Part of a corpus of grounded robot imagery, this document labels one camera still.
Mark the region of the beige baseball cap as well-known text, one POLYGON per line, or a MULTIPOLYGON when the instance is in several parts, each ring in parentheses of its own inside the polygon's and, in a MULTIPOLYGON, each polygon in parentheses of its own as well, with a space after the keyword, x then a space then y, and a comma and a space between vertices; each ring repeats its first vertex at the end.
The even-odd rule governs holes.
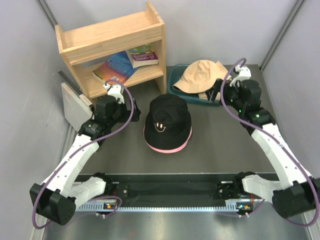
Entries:
POLYGON ((203 99, 203 100, 208 100, 209 102, 214 102, 214 101, 220 101, 221 100, 221 93, 220 93, 220 91, 218 90, 217 92, 216 92, 216 95, 215 95, 215 98, 214 97, 212 97, 211 98, 211 95, 213 94, 215 92, 215 90, 212 88, 212 89, 209 89, 209 90, 207 90, 207 91, 205 91, 205 92, 200 92, 200 93, 198 93, 198 97, 200 98, 200 99, 203 99))

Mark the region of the beige bucket hat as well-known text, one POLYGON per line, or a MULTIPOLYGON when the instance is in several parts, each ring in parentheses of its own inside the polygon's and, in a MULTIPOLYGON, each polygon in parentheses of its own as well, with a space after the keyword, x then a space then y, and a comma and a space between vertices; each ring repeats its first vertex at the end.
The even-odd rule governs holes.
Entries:
POLYGON ((197 60, 185 69, 173 87, 187 94, 204 93, 227 73, 228 70, 219 61, 197 60))

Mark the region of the black hat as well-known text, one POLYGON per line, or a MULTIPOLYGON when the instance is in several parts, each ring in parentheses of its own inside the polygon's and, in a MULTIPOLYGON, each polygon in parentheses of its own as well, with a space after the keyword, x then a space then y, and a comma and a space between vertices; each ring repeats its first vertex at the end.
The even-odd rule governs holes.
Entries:
POLYGON ((143 135, 157 149, 180 147, 188 138, 192 118, 187 102, 174 94, 162 94, 150 102, 143 135))

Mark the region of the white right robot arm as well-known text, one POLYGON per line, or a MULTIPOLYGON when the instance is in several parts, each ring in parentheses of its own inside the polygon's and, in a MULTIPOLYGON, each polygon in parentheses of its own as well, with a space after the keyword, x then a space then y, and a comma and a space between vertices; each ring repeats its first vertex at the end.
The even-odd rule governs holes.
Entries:
POLYGON ((296 159, 284 141, 275 119, 261 106, 262 90, 255 80, 232 83, 217 79, 207 91, 208 100, 220 93, 220 104, 231 106, 234 118, 260 146, 274 168, 277 181, 262 178, 253 172, 239 173, 233 182, 233 192, 239 198, 254 194, 273 205, 284 219, 315 210, 314 224, 320 213, 320 180, 314 178, 296 159))

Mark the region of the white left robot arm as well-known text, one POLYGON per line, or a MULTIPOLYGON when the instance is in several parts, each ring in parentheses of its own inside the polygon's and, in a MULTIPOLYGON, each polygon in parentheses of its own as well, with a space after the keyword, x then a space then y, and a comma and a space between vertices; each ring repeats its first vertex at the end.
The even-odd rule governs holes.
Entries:
POLYGON ((95 173, 88 180, 74 186, 74 182, 90 157, 105 139, 122 131, 129 122, 140 118, 136 100, 129 97, 130 109, 123 97, 106 95, 97 101, 95 111, 80 127, 73 144, 55 170, 41 183, 33 184, 29 190, 32 201, 32 224, 37 230, 40 215, 49 223, 66 225, 76 209, 91 199, 101 196, 109 198, 114 191, 111 179, 103 173, 95 173))

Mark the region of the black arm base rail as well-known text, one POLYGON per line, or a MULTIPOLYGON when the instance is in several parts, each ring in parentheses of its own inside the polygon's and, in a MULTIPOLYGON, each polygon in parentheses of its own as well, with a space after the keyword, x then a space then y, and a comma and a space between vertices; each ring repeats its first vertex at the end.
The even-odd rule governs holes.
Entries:
POLYGON ((123 207, 224 207, 227 200, 252 202, 250 193, 237 193, 234 173, 111 174, 112 192, 123 207))

